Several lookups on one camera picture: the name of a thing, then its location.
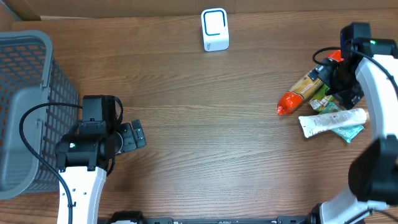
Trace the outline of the green snack bar wrapper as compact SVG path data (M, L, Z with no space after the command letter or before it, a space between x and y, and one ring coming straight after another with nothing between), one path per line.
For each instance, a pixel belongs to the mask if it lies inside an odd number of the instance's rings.
M330 88L323 84L319 90L314 94L308 104L312 107L313 110L320 113L323 109L325 109L328 104L335 100L332 95L326 95L326 92Z

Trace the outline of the orange biscuit roll pack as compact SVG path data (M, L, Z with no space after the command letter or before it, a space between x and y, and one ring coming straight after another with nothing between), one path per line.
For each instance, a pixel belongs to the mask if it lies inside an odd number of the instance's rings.
M277 104L277 114L285 115L293 113L303 102L313 97L324 85L321 75L329 75L333 72L333 66L342 62L341 51L334 50L323 59L325 65L316 64L308 73L297 81L290 90L286 91Z

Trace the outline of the teal tissue packet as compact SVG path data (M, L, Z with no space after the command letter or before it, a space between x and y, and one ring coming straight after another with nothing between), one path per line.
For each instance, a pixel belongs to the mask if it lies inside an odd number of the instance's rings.
M334 113L341 111L341 108L330 102L321 112L320 114L325 113ZM347 143L350 143L351 140L357 136L362 130L364 129L363 125L356 125L356 126L349 126L349 127L342 127L342 128L335 128L332 129L334 133L342 137Z

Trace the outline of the white tube with gold cap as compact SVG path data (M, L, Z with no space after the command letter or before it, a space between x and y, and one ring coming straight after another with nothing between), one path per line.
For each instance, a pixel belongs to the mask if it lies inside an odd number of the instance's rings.
M310 138L332 129L362 125L368 120L368 113L362 108L357 108L313 116L299 116L298 120L304 136Z

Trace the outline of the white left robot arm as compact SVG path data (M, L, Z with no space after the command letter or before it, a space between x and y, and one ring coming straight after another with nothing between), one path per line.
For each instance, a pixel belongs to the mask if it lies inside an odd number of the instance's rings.
M121 100L84 96L83 118L55 147L62 178L58 223L96 223L100 198L116 156L146 146L141 122L123 123Z

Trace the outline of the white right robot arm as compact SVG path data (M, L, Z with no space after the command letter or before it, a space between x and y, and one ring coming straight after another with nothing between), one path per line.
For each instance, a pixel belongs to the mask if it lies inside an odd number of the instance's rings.
M365 22L342 28L342 62L323 61L319 78L347 109L365 97L372 143L350 165L348 187L316 205L307 223L362 223L397 206L397 44L374 39Z

